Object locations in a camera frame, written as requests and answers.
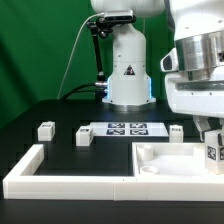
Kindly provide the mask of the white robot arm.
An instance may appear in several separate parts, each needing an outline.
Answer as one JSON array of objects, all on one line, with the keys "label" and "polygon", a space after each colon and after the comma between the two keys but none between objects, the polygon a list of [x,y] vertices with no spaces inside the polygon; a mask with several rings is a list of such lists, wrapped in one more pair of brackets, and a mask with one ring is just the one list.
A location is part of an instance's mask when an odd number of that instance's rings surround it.
[{"label": "white robot arm", "polygon": [[105,103],[135,109],[151,102],[146,39],[132,23],[168,14],[175,47],[160,61],[172,111],[194,116],[202,132],[207,119],[224,119],[224,0],[90,0],[97,26],[113,39],[113,72]]}]

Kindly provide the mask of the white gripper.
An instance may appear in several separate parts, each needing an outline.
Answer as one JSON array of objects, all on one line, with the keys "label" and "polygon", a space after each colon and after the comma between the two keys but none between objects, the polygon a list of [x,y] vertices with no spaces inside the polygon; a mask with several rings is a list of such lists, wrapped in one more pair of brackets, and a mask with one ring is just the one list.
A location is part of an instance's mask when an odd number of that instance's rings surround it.
[{"label": "white gripper", "polygon": [[224,118],[224,64],[212,68],[207,80],[190,81],[179,71],[177,50],[173,48],[160,61],[165,75],[169,107],[175,113],[190,114],[199,131],[200,140],[211,130],[207,117]]}]

